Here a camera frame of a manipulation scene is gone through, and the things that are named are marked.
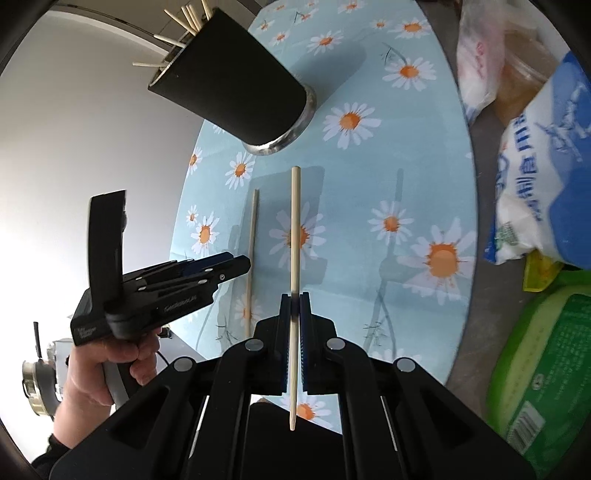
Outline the person's left hand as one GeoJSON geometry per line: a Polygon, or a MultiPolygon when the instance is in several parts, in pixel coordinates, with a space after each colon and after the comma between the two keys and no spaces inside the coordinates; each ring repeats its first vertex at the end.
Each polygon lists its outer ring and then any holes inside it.
{"type": "Polygon", "coordinates": [[[156,352],[160,328],[137,342],[109,337],[74,347],[69,357],[63,402],[77,406],[107,407],[113,404],[105,380],[105,363],[127,364],[125,370],[140,386],[156,376],[156,352]]]}

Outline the person's left forearm dark sleeve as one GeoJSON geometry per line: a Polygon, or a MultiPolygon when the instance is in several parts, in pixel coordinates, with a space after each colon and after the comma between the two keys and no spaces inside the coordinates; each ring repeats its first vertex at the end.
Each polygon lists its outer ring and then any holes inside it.
{"type": "Polygon", "coordinates": [[[54,418],[48,447],[32,462],[41,479],[48,479],[56,463],[108,418],[112,404],[107,391],[94,395],[72,391],[64,396],[54,418]]]}

